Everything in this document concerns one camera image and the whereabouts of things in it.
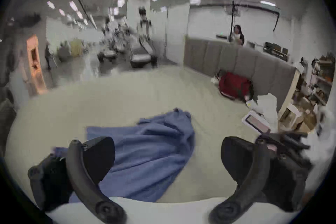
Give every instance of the yellow object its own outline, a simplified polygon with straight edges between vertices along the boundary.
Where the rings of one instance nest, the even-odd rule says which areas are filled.
[[[77,57],[83,54],[82,41],[79,39],[74,39],[70,42],[71,55],[72,57]]]

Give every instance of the woman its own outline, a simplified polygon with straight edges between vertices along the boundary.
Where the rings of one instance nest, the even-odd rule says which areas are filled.
[[[245,38],[240,25],[235,25],[232,33],[232,42],[237,45],[244,45]]]

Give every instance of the person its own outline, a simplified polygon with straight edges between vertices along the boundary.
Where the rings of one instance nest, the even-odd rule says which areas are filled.
[[[233,27],[233,33],[232,33],[232,42],[237,44],[237,45],[244,45],[245,38],[242,33],[242,29],[240,25],[235,25]]]
[[[47,42],[47,45],[45,46],[45,51],[44,51],[44,57],[45,57],[45,60],[47,61],[47,64],[48,64],[48,70],[50,70],[50,63],[49,63],[49,58],[51,56],[51,53],[49,51],[49,43]]]

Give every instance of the doorway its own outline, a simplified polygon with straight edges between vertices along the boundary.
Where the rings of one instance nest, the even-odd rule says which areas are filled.
[[[38,46],[39,41],[36,35],[27,39],[27,55],[31,80],[36,88],[36,92],[38,94],[43,94],[47,92],[48,89],[45,86],[43,79]]]

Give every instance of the cardboard box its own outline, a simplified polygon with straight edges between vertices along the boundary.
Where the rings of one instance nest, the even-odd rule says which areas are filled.
[[[300,128],[297,131],[298,132],[303,132],[303,133],[309,133],[311,131],[311,129],[308,128],[308,126],[305,124],[305,122],[302,122]]]
[[[289,103],[285,112],[280,118],[279,128],[283,131],[295,130],[304,121],[304,113],[293,104]]]
[[[312,111],[309,114],[304,113],[303,121],[310,130],[314,129],[317,124],[315,113]]]

